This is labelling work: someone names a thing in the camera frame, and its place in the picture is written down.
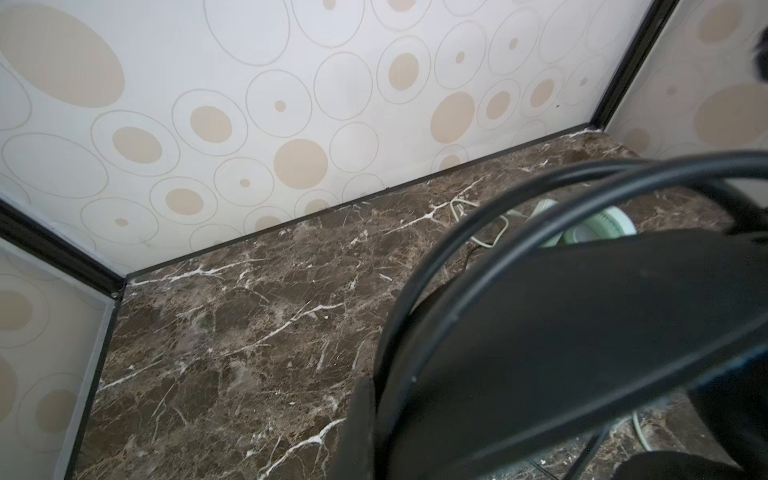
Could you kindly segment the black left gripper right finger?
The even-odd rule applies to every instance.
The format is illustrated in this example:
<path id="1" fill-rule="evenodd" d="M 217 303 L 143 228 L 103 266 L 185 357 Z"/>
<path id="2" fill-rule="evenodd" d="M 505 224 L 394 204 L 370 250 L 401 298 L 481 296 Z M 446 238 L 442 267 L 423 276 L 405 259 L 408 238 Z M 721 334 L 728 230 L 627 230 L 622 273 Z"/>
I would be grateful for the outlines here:
<path id="1" fill-rule="evenodd" d="M 740 479 L 734 466 L 679 452 L 645 452 L 623 462 L 613 480 Z"/>

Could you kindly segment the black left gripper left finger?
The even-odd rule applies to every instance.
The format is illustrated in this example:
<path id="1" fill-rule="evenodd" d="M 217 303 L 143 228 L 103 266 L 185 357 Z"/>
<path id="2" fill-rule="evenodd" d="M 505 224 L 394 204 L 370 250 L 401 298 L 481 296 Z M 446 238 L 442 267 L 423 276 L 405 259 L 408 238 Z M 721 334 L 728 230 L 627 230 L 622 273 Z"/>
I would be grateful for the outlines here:
<path id="1" fill-rule="evenodd" d="M 363 377 L 352 393 L 327 479 L 375 478 L 375 424 L 375 384 L 371 377 Z"/>

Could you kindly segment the black blue gaming headphones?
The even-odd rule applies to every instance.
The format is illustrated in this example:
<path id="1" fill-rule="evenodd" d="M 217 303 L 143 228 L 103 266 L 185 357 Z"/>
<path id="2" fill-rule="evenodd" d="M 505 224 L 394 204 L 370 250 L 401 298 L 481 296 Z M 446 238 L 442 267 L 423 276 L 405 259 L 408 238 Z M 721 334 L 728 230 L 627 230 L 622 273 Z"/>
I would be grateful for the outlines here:
<path id="1" fill-rule="evenodd" d="M 424 258 L 375 361 L 376 479 L 471 479 L 767 351 L 767 215 L 732 189 L 763 152 L 585 162 L 532 178 Z M 637 196 L 691 189 L 733 220 L 542 247 Z"/>

